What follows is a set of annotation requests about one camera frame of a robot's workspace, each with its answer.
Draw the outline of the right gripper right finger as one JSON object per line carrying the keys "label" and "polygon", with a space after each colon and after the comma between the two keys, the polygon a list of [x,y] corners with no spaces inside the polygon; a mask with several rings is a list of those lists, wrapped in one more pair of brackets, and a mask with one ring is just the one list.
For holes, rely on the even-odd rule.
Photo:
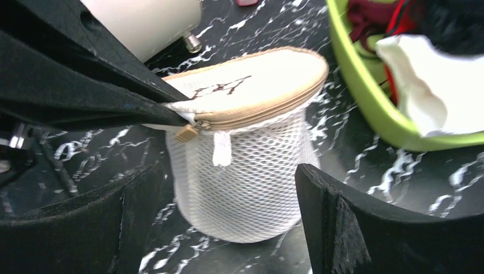
{"label": "right gripper right finger", "polygon": [[295,173],[314,273],[482,273],[483,215],[444,219],[363,193],[310,164]]}

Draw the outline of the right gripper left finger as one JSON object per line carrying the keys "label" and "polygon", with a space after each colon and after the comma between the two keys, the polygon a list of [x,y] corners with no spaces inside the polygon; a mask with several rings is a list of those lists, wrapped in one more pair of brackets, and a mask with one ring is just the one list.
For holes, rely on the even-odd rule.
{"label": "right gripper left finger", "polygon": [[1,217],[1,272],[137,273],[165,174],[157,162],[73,198]]}

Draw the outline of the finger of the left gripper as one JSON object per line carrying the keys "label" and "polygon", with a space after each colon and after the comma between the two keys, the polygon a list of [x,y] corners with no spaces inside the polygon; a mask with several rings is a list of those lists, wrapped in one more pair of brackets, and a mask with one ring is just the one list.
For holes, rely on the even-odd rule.
{"label": "finger of the left gripper", "polygon": [[82,2],[1,2],[1,128],[185,126],[166,107],[185,100]]}

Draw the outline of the beige mesh cylindrical laundry bag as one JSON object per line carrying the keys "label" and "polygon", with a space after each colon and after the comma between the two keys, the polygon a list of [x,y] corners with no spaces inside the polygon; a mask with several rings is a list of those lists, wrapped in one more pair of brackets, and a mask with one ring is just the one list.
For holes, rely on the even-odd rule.
{"label": "beige mesh cylindrical laundry bag", "polygon": [[166,132],[177,205],[200,232],[255,243],[300,220],[295,171],[317,166],[306,110],[329,73],[319,53],[286,46],[165,77],[187,99]]}

